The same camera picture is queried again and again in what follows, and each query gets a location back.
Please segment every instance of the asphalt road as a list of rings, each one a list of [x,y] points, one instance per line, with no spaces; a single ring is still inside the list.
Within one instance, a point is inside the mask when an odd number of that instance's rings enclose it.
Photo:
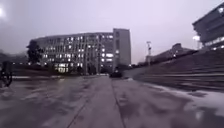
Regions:
[[[0,90],[0,128],[223,128],[220,92],[90,76]]]

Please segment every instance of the street lamp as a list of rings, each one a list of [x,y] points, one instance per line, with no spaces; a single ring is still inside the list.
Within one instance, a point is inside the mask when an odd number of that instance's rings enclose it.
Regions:
[[[147,41],[146,42],[147,43],[147,45],[148,45],[148,55],[147,55],[147,57],[146,57],[146,60],[147,60],[147,62],[148,62],[148,64],[150,65],[150,57],[151,57],[151,41]]]

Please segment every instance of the sidewalk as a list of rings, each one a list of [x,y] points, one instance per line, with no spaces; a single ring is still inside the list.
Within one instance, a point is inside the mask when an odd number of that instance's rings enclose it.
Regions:
[[[49,79],[59,79],[62,76],[13,76],[12,79],[16,81],[26,81],[26,80],[49,80]]]

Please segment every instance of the tree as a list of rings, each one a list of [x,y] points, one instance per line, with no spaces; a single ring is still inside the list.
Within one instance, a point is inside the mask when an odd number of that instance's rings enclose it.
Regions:
[[[32,64],[36,64],[40,62],[40,59],[42,58],[43,50],[40,48],[37,42],[34,40],[31,40],[27,48],[28,48],[27,50],[28,61],[31,62]]]

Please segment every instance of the white building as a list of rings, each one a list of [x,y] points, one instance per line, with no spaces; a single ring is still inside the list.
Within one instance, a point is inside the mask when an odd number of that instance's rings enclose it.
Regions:
[[[113,70],[118,64],[131,64],[130,31],[114,29],[113,32],[82,33],[47,36],[34,39],[44,50],[42,64],[51,63],[59,72],[70,67],[93,65],[97,72]]]

